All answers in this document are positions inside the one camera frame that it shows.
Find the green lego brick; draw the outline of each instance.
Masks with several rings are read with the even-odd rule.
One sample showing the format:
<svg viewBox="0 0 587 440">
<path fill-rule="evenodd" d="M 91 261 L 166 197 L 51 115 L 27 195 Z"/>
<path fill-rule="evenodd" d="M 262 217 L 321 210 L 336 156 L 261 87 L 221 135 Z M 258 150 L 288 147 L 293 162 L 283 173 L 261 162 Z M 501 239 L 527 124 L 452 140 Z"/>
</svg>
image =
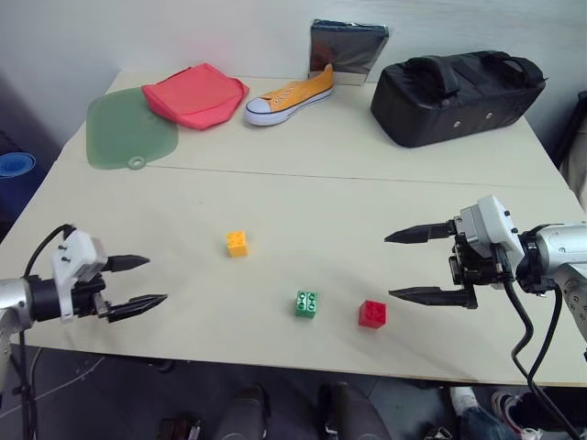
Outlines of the green lego brick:
<svg viewBox="0 0 587 440">
<path fill-rule="evenodd" d="M 318 307 L 318 294 L 313 291 L 299 291 L 295 300 L 295 315 L 314 318 Z"/>
</svg>

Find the white sole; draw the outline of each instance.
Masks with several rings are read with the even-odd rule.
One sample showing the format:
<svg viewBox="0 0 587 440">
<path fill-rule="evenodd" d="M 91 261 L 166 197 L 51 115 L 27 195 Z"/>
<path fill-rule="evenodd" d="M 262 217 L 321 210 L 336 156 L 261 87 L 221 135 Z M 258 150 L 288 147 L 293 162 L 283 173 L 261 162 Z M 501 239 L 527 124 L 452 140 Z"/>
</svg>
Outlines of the white sole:
<svg viewBox="0 0 587 440">
<path fill-rule="evenodd" d="M 273 112 L 273 113 L 255 113 L 251 112 L 248 107 L 245 106 L 245 120 L 254 126 L 274 126 L 275 124 L 280 124 L 283 121 L 286 121 L 291 115 L 293 115 L 297 110 L 303 108 L 307 105 L 317 103 L 318 101 L 322 101 L 323 99 L 328 98 L 332 94 L 332 88 L 329 88 L 325 92 L 319 93 L 317 95 L 312 96 L 309 99 L 306 99 L 302 103 L 298 105 L 294 105 L 290 108 L 286 108 L 281 112 Z"/>
</svg>

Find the red lego brick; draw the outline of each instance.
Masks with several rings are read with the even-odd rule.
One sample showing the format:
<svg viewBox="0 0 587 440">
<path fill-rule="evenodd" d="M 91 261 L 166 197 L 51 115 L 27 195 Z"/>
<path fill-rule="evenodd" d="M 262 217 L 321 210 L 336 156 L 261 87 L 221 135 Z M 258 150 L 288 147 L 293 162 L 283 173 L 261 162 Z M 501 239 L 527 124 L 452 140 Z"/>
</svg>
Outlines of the red lego brick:
<svg viewBox="0 0 587 440">
<path fill-rule="evenodd" d="M 387 304 L 365 301 L 359 308 L 359 325 L 379 328 L 387 322 Z"/>
</svg>

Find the blue container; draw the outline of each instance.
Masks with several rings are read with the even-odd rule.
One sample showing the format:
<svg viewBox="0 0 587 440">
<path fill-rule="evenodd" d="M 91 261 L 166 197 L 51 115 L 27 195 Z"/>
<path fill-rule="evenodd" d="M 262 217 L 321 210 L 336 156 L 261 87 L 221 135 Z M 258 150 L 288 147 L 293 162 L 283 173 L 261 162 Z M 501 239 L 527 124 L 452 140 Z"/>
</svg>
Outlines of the blue container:
<svg viewBox="0 0 587 440">
<path fill-rule="evenodd" d="M 45 172 L 28 153 L 0 156 L 0 220 L 17 220 L 44 177 Z"/>
</svg>

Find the yellow lego brick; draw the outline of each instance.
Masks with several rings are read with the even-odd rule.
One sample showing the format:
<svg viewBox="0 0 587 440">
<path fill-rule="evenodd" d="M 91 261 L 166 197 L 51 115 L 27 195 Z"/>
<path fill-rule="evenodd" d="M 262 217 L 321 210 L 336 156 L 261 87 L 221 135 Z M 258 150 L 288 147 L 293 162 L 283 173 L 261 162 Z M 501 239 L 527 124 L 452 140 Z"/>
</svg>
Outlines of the yellow lego brick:
<svg viewBox="0 0 587 440">
<path fill-rule="evenodd" d="M 245 231 L 229 232 L 227 235 L 228 254 L 230 257 L 246 257 L 249 254 Z"/>
</svg>

